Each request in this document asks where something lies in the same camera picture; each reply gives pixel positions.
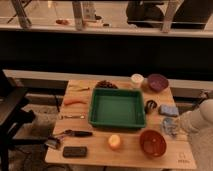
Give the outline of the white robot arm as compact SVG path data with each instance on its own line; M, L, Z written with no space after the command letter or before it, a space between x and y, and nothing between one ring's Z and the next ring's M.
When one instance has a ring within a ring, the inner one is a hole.
M197 164L195 171L213 171L213 99L184 112L180 125L187 133Z

